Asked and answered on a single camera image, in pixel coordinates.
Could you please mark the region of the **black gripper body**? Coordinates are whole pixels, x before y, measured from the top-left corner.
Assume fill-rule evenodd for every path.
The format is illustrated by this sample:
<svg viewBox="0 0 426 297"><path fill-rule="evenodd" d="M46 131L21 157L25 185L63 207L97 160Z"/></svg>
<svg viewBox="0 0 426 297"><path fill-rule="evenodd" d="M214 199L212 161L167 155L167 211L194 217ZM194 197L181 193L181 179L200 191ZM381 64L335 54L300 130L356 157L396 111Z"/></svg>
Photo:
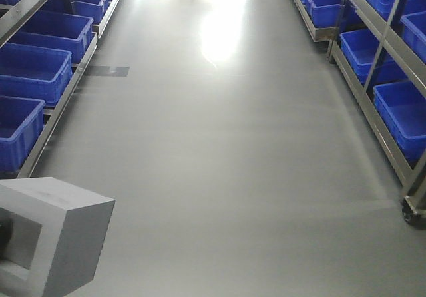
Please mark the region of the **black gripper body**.
<svg viewBox="0 0 426 297"><path fill-rule="evenodd" d="M13 235L13 220L9 217L2 218L0 227L0 255L2 258Z"/></svg>

